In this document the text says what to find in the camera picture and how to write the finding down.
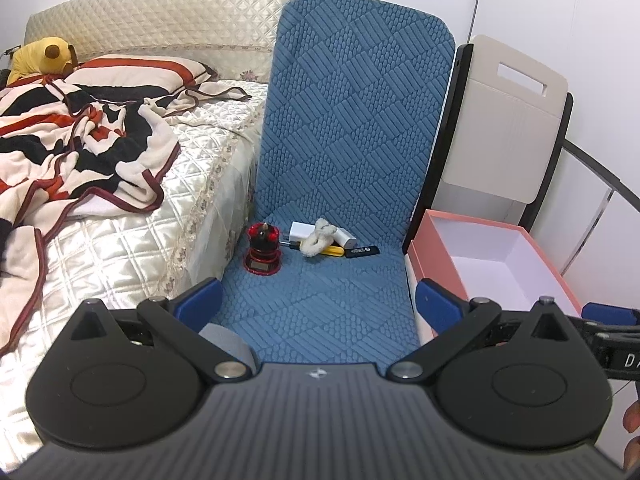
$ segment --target blue cushion backrest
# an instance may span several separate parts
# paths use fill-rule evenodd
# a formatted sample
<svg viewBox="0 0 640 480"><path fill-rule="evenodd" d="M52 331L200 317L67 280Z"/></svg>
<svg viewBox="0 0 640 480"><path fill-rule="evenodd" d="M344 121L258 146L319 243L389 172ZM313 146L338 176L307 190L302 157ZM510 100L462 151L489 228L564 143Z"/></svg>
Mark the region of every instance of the blue cushion backrest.
<svg viewBox="0 0 640 480"><path fill-rule="evenodd" d="M325 216L400 244L454 57L442 20L378 0L291 0L278 24L256 216Z"/></svg>

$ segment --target screwdriver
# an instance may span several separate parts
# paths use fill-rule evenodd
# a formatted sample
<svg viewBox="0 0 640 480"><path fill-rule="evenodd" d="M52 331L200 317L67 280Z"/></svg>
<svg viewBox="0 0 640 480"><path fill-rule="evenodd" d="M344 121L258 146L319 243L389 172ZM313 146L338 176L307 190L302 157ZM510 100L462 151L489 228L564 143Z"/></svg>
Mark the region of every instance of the screwdriver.
<svg viewBox="0 0 640 480"><path fill-rule="evenodd" d="M286 242L284 240L280 240L281 245L286 245L289 249L293 249L294 251L300 250L300 242ZM344 256L344 249L337 245L330 245L324 251L320 251L320 254L325 254L326 256Z"/></svg>

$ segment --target striped pillow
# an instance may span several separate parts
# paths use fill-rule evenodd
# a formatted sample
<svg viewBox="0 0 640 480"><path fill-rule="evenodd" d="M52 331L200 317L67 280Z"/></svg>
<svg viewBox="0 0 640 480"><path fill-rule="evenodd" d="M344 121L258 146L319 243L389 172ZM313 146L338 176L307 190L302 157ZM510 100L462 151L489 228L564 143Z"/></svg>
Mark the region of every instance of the striped pillow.
<svg viewBox="0 0 640 480"><path fill-rule="evenodd" d="M217 78L207 65L181 57L108 54L87 61L65 81L95 99L123 102L175 94Z"/></svg>

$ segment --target bed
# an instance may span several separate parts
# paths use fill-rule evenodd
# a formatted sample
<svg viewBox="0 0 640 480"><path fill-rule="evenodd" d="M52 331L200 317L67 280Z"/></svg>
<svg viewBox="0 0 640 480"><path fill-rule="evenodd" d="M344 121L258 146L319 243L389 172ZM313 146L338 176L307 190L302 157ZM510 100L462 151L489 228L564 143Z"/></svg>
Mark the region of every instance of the bed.
<svg viewBox="0 0 640 480"><path fill-rule="evenodd" d="M103 54L181 56L242 87L244 102L212 101L172 118L181 152L149 214L69 221L46 248L42 302L15 351L0 358L0 469L40 447L25 411L34 370L78 303L132 308L222 277L249 215L280 10L287 0L73 0L30 17L25 43L60 36L79 61Z"/></svg>

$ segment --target blanket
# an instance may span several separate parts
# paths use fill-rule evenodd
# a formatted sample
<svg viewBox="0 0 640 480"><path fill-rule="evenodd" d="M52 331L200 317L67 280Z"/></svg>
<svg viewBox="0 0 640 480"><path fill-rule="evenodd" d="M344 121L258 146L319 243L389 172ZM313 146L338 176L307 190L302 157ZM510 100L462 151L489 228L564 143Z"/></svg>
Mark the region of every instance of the blanket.
<svg viewBox="0 0 640 480"><path fill-rule="evenodd" d="M119 70L126 80L135 68ZM109 87L105 100L102 82L49 77L0 92L0 356L39 306L45 246L63 222L161 205L162 177L180 150L163 117L199 99L249 97L204 75L165 95L153 86L148 96L138 78L134 100L126 86Z"/></svg>

